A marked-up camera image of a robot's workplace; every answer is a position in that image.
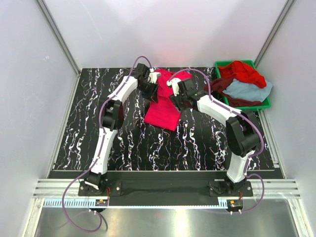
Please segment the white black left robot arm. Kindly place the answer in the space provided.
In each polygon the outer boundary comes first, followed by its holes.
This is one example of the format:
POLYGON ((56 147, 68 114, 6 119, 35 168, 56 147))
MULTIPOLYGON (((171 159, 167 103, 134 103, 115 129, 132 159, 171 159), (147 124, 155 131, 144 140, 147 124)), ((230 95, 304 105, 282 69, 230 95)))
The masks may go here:
POLYGON ((119 86, 106 98, 99 111, 99 137, 89 172, 84 183, 98 191, 104 191, 104 179, 108 170, 108 159, 113 140, 124 122, 123 104, 129 95, 140 90, 146 99, 157 102, 158 78, 161 73, 156 72, 144 64, 137 64, 136 68, 123 77, 119 86))

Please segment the pink t shirt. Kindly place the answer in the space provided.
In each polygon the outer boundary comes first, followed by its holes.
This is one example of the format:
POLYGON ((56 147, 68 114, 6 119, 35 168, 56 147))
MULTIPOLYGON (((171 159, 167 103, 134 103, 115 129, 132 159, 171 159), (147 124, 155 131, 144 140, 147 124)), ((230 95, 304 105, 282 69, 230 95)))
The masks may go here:
POLYGON ((158 102, 151 102, 144 122, 153 126, 175 131, 181 117, 169 96, 173 94, 172 87, 167 86, 169 79, 175 74, 165 69, 156 69, 161 76, 158 78, 158 102))

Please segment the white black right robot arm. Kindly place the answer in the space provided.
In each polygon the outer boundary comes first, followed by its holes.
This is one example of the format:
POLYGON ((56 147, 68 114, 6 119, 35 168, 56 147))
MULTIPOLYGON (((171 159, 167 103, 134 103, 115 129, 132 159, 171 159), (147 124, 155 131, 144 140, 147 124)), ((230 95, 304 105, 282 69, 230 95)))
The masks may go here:
POLYGON ((179 111, 194 109, 225 126, 227 145, 232 153, 229 168, 224 180, 218 184, 210 183, 209 188, 216 195, 238 196, 247 180, 251 156, 263 144, 254 112, 234 109, 209 92, 195 89, 191 79, 174 78, 166 84, 172 88, 169 98, 179 111))

